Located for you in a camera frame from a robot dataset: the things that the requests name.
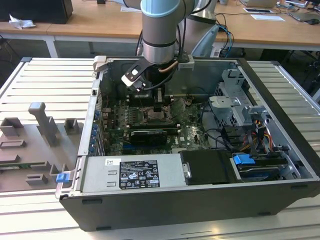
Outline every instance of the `black box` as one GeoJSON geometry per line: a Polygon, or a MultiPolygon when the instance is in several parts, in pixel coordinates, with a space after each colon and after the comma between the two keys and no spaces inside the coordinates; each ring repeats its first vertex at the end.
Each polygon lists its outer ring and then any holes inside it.
{"type": "Polygon", "coordinates": [[[0,21],[16,19],[35,23],[66,24],[73,12],[71,0],[0,0],[0,21]]]}

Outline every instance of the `sticker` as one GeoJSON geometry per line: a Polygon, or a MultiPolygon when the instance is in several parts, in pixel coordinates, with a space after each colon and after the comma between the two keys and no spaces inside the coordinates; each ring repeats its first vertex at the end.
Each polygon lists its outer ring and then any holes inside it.
{"type": "Polygon", "coordinates": [[[4,166],[0,167],[0,170],[14,170],[14,169],[20,169],[18,166],[4,166]]]}
{"type": "Polygon", "coordinates": [[[157,160],[119,161],[118,164],[120,165],[120,189],[126,190],[160,187],[157,160]]]}
{"type": "Polygon", "coordinates": [[[121,158],[106,158],[105,165],[106,166],[113,166],[113,165],[120,165],[121,158]]]}

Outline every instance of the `table leg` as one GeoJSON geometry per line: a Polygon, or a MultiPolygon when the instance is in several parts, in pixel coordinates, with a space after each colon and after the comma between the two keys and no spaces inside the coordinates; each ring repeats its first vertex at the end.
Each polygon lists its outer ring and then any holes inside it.
{"type": "Polygon", "coordinates": [[[51,58],[60,58],[58,48],[56,46],[56,41],[53,36],[48,36],[45,38],[46,46],[48,47],[51,58]]]}
{"type": "Polygon", "coordinates": [[[94,54],[95,53],[94,43],[92,41],[89,41],[88,44],[89,44],[90,53],[94,54]]]}

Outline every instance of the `blue latch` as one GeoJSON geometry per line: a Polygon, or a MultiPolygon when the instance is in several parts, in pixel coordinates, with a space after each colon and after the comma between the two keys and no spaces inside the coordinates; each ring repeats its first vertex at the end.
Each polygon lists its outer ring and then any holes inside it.
{"type": "Polygon", "coordinates": [[[67,172],[67,173],[59,173],[57,176],[56,176],[56,179],[55,181],[57,183],[69,183],[69,178],[70,178],[70,173],[67,172]]]}
{"type": "Polygon", "coordinates": [[[249,154],[237,154],[233,157],[236,165],[238,164],[255,164],[255,160],[250,158],[249,154]]]}

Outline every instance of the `barcode label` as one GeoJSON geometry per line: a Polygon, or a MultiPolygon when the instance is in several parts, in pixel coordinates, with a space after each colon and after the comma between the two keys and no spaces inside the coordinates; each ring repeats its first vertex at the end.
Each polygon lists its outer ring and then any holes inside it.
{"type": "Polygon", "coordinates": [[[121,158],[106,158],[105,165],[112,166],[112,165],[120,165],[121,158]]]}

